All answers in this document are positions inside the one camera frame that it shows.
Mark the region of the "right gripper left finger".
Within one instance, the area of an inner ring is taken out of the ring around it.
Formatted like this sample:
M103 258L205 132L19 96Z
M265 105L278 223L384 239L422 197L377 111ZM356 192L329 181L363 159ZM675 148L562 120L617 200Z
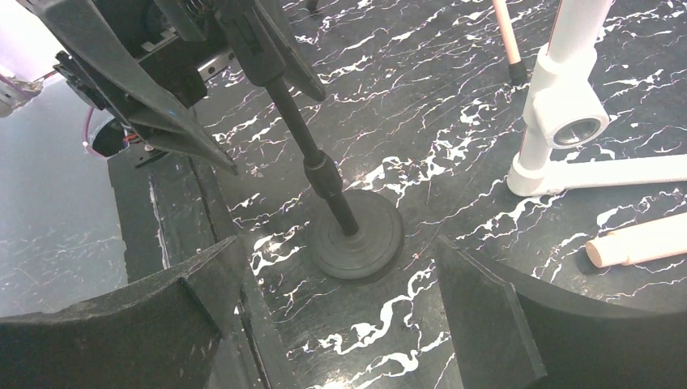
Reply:
M52 314L1 320L4 388L264 388L245 315L245 245L190 259Z

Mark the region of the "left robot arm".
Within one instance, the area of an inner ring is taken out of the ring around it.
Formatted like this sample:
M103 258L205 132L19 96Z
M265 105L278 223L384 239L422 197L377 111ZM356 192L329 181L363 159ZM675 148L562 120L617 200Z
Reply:
M325 88L297 47L278 1L31 1L62 44L57 71L111 120L87 130L106 157L133 139L231 172L232 159L192 108L206 82L237 60L251 83L281 79L313 100Z

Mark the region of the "black round-base mic stand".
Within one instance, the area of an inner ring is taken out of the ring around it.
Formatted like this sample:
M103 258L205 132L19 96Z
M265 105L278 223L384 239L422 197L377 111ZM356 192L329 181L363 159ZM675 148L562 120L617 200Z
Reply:
M303 155L304 173L328 206L309 225L308 247L314 264L341 280L375 276L403 249L398 209L369 190L344 190L332 158L318 147L284 78L285 62L261 21L257 1L218 1L214 15L246 78L264 88Z

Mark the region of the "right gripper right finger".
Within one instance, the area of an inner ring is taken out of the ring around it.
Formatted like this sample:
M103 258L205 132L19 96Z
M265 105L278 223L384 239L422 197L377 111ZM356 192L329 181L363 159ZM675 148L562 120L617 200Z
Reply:
M686 313L585 297L440 236L433 249L466 388L683 388Z

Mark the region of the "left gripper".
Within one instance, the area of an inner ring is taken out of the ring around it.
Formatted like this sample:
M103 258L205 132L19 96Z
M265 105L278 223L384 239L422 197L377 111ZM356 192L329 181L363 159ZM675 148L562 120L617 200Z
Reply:
M157 150L196 156L238 173L231 156L187 109L235 58L211 20L211 1L184 1L202 41L185 41L153 1L39 1L34 14L64 48L55 69L93 108L108 108ZM280 1L258 0L260 19L285 62L284 78L311 99L326 90L299 50Z

